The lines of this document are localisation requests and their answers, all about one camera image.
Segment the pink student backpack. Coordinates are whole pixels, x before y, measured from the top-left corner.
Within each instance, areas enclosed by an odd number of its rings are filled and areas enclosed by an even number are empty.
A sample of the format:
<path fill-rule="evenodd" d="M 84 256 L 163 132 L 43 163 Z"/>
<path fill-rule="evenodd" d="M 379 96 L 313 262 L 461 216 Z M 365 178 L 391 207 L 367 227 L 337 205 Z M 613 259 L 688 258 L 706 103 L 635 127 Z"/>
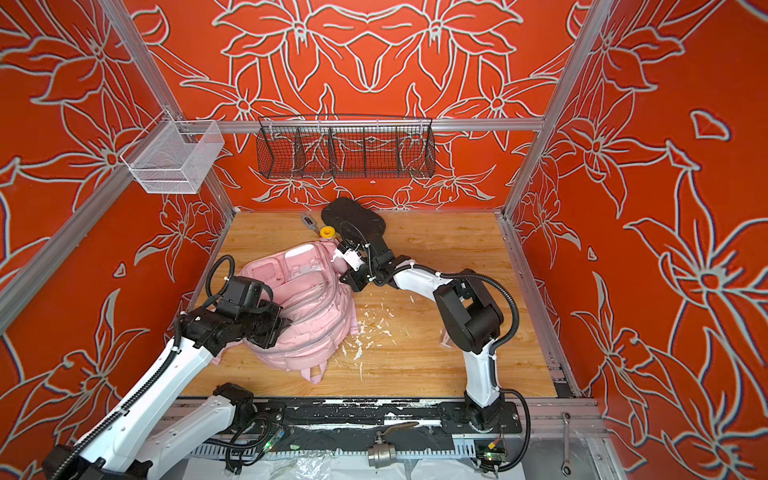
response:
<path fill-rule="evenodd" d="M 246 264 L 240 274 L 272 289 L 284 325 L 274 346 L 250 342 L 248 347 L 266 365 L 319 383 L 344 339 L 359 333 L 353 291 L 341 281 L 347 269 L 334 240 L 304 243 Z"/>

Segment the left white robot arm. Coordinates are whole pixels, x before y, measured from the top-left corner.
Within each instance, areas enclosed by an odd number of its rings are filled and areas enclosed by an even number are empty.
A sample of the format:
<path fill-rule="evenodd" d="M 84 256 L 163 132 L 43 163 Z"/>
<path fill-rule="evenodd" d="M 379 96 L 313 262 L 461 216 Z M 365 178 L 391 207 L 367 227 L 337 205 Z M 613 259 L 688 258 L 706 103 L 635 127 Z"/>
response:
<path fill-rule="evenodd" d="M 172 339 L 141 379 L 109 413 L 73 445 L 58 445 L 45 458 L 48 479 L 159 479 L 198 446 L 232 437 L 229 453 L 266 444 L 266 438 L 240 442 L 258 423 L 254 395 L 231 382 L 218 386 L 192 413 L 153 432 L 180 393 L 226 347 L 244 341 L 273 347 L 285 328 L 282 308 L 265 282 L 230 273 L 224 286 L 209 291 L 199 308 L 180 313 Z"/>

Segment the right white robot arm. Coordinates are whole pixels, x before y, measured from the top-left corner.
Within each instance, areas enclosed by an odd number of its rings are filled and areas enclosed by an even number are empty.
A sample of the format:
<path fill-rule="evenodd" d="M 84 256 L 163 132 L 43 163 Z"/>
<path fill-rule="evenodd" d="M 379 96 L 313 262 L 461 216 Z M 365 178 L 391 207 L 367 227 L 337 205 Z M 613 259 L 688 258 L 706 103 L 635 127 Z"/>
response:
<path fill-rule="evenodd" d="M 341 282 L 353 291 L 370 284 L 390 286 L 435 303 L 445 332 L 463 352 L 467 422 L 479 432 L 495 428 L 505 402 L 496 351 L 520 325 L 512 295 L 500 282 L 471 269 L 441 272 L 408 257 L 396 257 L 382 237 L 365 235 L 349 221 L 341 222 L 337 233 L 340 243 L 335 255 L 348 266 Z"/>

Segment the yellow tape roll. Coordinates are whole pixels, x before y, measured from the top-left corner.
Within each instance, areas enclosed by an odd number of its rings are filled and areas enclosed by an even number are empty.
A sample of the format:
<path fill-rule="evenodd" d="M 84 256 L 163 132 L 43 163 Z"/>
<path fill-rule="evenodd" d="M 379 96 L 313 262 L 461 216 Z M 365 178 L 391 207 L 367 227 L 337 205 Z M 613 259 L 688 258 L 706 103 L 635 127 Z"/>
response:
<path fill-rule="evenodd" d="M 320 229 L 320 236 L 324 239 L 333 239 L 336 236 L 336 231 L 331 226 L 324 226 Z"/>

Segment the black pencil case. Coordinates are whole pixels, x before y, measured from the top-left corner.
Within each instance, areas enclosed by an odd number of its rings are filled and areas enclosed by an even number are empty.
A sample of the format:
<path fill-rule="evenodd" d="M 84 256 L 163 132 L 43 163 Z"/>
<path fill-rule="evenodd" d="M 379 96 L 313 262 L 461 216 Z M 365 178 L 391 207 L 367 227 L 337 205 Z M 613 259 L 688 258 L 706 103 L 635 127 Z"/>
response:
<path fill-rule="evenodd" d="M 350 233 L 372 240 L 382 237 L 386 231 L 386 222 L 378 213 L 348 197 L 337 198 L 326 205 L 321 218 L 342 236 Z"/>

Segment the metal ball valve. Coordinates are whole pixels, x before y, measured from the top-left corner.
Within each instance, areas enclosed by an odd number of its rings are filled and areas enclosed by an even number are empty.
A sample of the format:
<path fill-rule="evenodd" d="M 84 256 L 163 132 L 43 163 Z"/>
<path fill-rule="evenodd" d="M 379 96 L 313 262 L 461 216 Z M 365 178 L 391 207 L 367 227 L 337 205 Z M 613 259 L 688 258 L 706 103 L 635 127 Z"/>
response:
<path fill-rule="evenodd" d="M 368 449 L 368 465 L 379 469 L 394 463 L 397 459 L 397 450 L 392 443 L 386 440 L 386 437 L 393 432 L 413 429 L 418 425 L 417 421 L 403 422 L 389 425 L 383 431 L 377 431 L 374 443 Z"/>

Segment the silver wrench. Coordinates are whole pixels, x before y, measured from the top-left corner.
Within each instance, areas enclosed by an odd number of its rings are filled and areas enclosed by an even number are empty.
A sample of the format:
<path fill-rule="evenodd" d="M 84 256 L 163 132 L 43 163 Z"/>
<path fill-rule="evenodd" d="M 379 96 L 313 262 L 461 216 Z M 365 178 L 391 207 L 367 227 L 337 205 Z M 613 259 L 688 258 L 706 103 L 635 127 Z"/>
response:
<path fill-rule="evenodd" d="M 560 467 L 561 474 L 564 477 L 572 475 L 572 468 L 570 462 L 570 424 L 571 415 L 569 412 L 563 412 L 561 414 L 563 422 L 563 460 Z"/>

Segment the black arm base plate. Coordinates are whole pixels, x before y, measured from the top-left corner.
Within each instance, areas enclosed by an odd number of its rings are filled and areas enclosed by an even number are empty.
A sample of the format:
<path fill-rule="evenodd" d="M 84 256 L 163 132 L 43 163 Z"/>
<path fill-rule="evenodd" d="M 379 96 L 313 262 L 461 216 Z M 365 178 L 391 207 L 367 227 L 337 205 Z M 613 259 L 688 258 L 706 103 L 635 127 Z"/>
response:
<path fill-rule="evenodd" d="M 449 434 L 523 432 L 513 402 L 502 407 L 493 426 L 484 428 L 470 425 L 462 398 L 258 397 L 254 406 L 273 426 L 305 430 L 372 429 L 416 422 Z"/>

